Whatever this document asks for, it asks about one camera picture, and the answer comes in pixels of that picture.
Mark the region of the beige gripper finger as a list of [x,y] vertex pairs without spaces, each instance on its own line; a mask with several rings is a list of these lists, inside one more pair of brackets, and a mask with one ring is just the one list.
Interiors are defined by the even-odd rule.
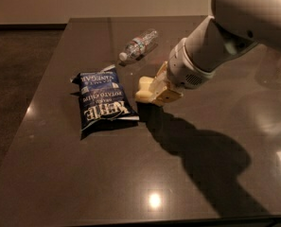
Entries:
[[166,89],[158,94],[152,94],[149,97],[148,102],[161,107],[167,103],[176,101],[176,100],[180,99],[181,97],[182,97],[181,93]]
[[167,78],[167,62],[164,61],[154,77],[150,89],[156,89]]

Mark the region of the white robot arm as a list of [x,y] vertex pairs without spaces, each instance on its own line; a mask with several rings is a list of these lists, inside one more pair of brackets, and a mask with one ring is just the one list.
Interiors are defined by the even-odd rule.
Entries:
[[217,67],[256,44],[281,52],[281,0],[211,0],[212,14],[171,50],[137,99],[162,106],[210,80]]

